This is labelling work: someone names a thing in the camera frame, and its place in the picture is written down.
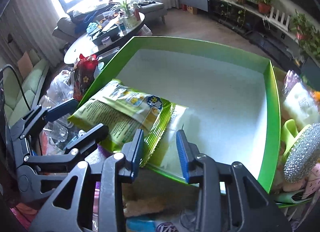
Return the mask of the pink white tissue pack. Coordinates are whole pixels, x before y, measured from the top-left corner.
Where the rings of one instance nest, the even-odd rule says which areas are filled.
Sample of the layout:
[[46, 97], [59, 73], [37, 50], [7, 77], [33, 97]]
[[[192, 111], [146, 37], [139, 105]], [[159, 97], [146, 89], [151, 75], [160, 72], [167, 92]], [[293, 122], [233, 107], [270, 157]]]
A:
[[189, 107], [181, 105], [175, 106], [164, 134], [146, 164], [146, 167], [155, 168], [157, 171], [170, 173], [174, 176], [182, 175], [176, 146], [176, 133], [180, 129], [187, 133], [193, 113], [194, 110]]

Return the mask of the green snack bag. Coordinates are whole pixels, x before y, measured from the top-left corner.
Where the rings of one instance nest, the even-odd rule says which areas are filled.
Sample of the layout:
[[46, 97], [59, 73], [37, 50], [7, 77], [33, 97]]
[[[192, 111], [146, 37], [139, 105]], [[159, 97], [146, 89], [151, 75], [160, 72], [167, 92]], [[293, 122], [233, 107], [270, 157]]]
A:
[[137, 129], [144, 132], [143, 155], [140, 166], [151, 158], [165, 133], [176, 104], [153, 94], [124, 86], [113, 79], [93, 95], [68, 121], [79, 129], [89, 131], [102, 123], [109, 134], [100, 144], [109, 152], [120, 152], [133, 140]]

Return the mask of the blue white tissue pack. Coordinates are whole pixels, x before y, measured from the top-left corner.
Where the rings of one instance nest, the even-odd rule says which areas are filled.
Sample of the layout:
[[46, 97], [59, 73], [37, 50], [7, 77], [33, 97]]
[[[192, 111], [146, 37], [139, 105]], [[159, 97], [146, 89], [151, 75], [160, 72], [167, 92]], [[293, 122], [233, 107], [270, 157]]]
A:
[[130, 217], [126, 220], [127, 230], [139, 232], [174, 232], [178, 231], [172, 222], [157, 220], [149, 216]]

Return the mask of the red gift bag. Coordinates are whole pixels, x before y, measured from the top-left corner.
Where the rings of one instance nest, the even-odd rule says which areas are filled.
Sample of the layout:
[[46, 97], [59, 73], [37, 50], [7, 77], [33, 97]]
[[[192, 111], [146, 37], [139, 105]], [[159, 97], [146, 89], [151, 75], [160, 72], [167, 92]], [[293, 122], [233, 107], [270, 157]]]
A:
[[85, 57], [83, 54], [74, 64], [74, 91], [73, 98], [80, 102], [94, 82], [94, 72], [98, 66], [98, 59], [95, 54]]

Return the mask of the empty green tray box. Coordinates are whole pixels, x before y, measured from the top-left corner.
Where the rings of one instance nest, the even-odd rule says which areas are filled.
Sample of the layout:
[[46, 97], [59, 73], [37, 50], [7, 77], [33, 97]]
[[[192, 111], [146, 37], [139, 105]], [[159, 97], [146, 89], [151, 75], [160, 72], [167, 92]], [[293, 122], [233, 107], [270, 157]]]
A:
[[269, 59], [208, 41], [160, 36], [131, 38], [83, 97], [107, 82], [188, 108], [189, 141], [218, 162], [239, 161], [270, 191], [280, 147], [280, 102]]

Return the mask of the dark oval coffee table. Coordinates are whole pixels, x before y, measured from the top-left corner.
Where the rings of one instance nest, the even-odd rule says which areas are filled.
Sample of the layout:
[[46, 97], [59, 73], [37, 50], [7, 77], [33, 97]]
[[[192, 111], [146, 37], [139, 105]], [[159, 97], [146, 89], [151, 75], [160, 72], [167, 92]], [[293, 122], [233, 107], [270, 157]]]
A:
[[[74, 43], [72, 43], [71, 47], [66, 51], [64, 56], [64, 63], [65, 64], [74, 64], [75, 61], [79, 58], [80, 54], [84, 55], [85, 57], [96, 54], [100, 55], [102, 53], [107, 52], [110, 49], [115, 47], [122, 47], [126, 42], [128, 42], [132, 37], [137, 35], [139, 30], [144, 25], [145, 15], [139, 12], [140, 20], [137, 21], [137, 24], [134, 27], [127, 28], [126, 34], [124, 34], [121, 29], [116, 25], [118, 22], [118, 18], [112, 19], [104, 28], [103, 31], [106, 31], [107, 34], [100, 36], [99, 39], [94, 36], [94, 39], [91, 35], [84, 33], [80, 36]], [[109, 45], [105, 46], [102, 44], [102, 40], [110, 34], [110, 28], [117, 29], [117, 35], [112, 37], [112, 42]]]

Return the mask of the silver scrub ball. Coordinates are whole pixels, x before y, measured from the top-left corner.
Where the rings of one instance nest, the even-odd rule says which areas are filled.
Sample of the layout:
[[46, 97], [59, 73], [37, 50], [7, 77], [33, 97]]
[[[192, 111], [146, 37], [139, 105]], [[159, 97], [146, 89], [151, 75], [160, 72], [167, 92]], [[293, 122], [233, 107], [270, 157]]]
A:
[[284, 178], [296, 183], [309, 174], [319, 159], [319, 123], [298, 131], [295, 121], [289, 119], [281, 129], [281, 141], [286, 145], [281, 158]]

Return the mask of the filled green tray box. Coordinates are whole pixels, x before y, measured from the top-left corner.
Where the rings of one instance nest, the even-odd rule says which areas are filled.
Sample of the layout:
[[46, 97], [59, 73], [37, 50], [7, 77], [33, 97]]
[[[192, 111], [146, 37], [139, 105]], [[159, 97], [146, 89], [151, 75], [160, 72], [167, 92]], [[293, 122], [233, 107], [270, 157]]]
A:
[[271, 195], [281, 207], [319, 193], [319, 92], [293, 70], [274, 69], [280, 97], [280, 151]]

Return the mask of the tv console cabinet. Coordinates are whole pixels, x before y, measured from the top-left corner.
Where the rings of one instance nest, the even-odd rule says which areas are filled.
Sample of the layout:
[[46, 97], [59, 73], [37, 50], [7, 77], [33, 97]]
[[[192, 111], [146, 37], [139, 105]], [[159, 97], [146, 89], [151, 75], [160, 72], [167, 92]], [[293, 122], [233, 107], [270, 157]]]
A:
[[207, 12], [214, 21], [262, 49], [282, 69], [319, 73], [319, 62], [303, 54], [297, 37], [268, 22], [267, 15], [260, 14], [252, 5], [237, 4], [234, 0], [180, 0], [180, 3]]

